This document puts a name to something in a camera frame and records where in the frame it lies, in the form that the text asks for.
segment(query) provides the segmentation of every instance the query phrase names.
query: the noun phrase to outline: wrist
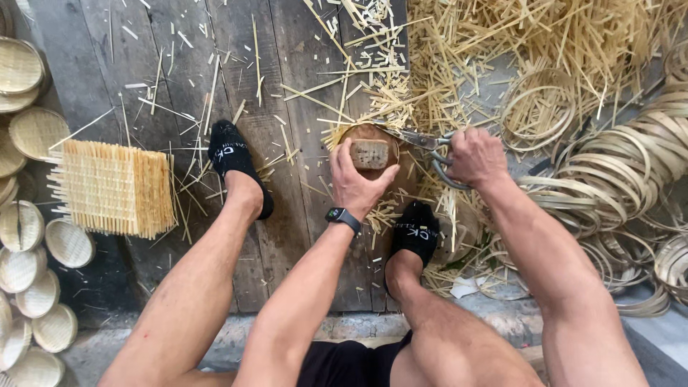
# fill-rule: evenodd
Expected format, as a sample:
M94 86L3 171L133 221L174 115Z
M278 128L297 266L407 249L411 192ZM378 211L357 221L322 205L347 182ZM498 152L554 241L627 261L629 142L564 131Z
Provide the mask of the wrist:
M514 184L514 181L511 176L509 176L509 173L507 171L502 171L474 182L473 188L478 191L479 194L483 195L490 191L503 189L505 186L511 184Z

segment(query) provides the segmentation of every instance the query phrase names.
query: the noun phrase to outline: leg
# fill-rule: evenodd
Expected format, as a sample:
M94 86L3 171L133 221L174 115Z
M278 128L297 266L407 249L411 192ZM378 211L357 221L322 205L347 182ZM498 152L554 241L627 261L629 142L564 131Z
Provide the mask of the leg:
M211 155L227 187L224 208L153 294L101 386L212 386L235 376L196 367L229 313L232 274L246 231L259 216L269 216L265 210L272 211L272 201L236 127L215 124L213 147L226 149Z
M406 249L395 253L385 269L389 294L401 304L413 330L411 344L395 359L390 381L409 380L412 357L433 386L541 386L533 368L494 330L423 288L421 272L420 256Z

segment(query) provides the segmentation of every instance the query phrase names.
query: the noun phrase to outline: wooden block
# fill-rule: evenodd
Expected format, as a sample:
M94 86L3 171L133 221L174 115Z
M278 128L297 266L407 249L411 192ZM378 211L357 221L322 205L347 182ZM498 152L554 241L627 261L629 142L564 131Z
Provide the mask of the wooden block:
M389 146L385 140L354 140L350 153L356 169L382 169L387 166Z

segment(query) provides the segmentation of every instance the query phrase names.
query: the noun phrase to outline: bamboo sieve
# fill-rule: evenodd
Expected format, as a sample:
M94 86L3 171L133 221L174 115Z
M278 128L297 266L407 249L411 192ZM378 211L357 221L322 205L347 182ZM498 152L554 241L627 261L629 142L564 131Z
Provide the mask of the bamboo sieve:
M60 283L55 272L48 269L28 289L17 293L15 300L21 314L30 318L44 316L60 298Z
M12 14L6 0L0 0L0 36L8 36L10 38L14 36Z
M55 355L32 347L7 374L17 386L56 387L65 374L65 365Z
M38 99L41 88L33 89L21 94L0 94L0 114L15 113L23 110Z
M0 178L14 175L24 168L24 165L26 165L26 156L14 147L9 131L0 127Z
M34 337L43 349L51 353L63 351L76 338L78 324L70 307L57 304L45 316L31 320Z
M13 253L0 250L0 288L8 293L19 293L31 286L46 270L45 249L38 246L31 251Z
M44 231L43 216L31 202L15 201L0 211L0 240L9 250L33 249L41 243Z
M12 330L12 309L10 303L5 297L5 293L0 291L0 343L5 341L5 338Z
M33 45L0 36L0 94L22 94L37 88L45 67Z
M64 218L47 224L45 243L56 260L74 269L86 266L96 254L91 235Z
M67 136L69 127L64 118L42 107L24 110L10 122L10 137L14 146L35 160L47 157L48 148Z
M12 323L5 345L2 346L0 357L0 370L7 371L26 355L31 346L31 323L23 317L17 318Z
M16 177L17 185L19 186L16 199L32 202L39 194L38 187L36 186L36 179L26 170L19 171Z

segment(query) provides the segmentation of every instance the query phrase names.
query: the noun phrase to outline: right arm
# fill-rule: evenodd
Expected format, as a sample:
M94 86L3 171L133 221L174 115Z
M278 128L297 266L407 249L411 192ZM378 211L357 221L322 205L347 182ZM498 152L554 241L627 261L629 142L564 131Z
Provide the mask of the right arm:
M647 386L619 313L573 236L511 179L502 143L469 128L452 138L451 177L472 186L542 309L543 345L554 386Z

